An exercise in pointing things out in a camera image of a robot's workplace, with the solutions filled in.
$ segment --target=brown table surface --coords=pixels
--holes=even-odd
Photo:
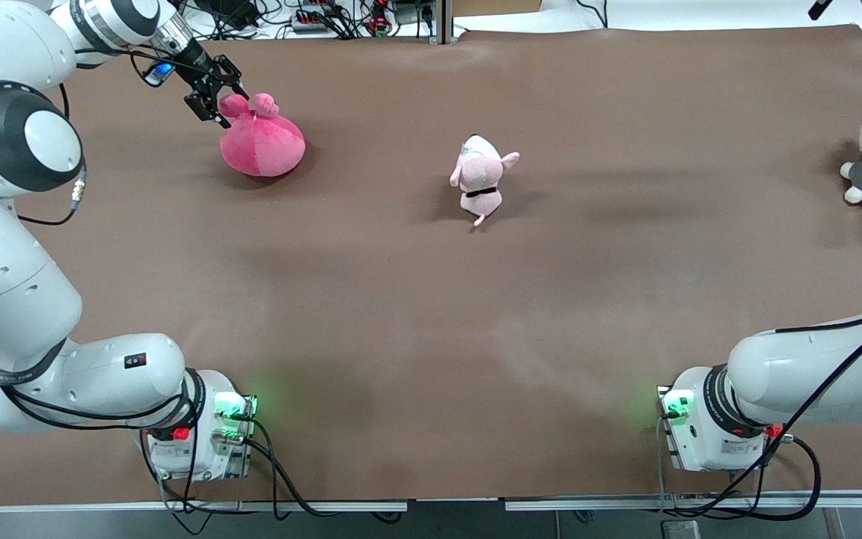
[[[82,293],[73,338],[161,331],[257,393],[309,499],[655,493],[657,385],[862,311],[862,206],[837,176],[856,27],[209,48],[304,130],[300,167],[230,170],[185,85],[120,58],[69,81],[88,193],[33,232]],[[522,156],[475,232],[447,184],[470,133]],[[799,433],[825,488],[862,489],[862,426]],[[786,456],[766,487],[808,488]],[[268,499],[267,478],[198,493]],[[0,505],[156,497],[125,433],[0,433]]]

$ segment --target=pink plush pig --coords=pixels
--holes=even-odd
[[[289,120],[278,116],[268,94],[254,96],[254,110],[246,98],[229,94],[218,111],[232,126],[221,136],[221,156],[240,173],[274,177],[298,166],[305,155],[305,136]]]
[[[472,134],[461,146],[458,164],[451,173],[451,187],[461,186],[461,208],[480,216],[474,222],[479,226],[488,215],[501,205],[497,182],[507,168],[513,167],[521,154],[517,151],[502,157],[492,143],[478,134]]]

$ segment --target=black label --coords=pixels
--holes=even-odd
[[[146,364],[144,352],[141,352],[141,354],[126,356],[126,368],[136,368],[136,366],[142,366],[144,364]]]

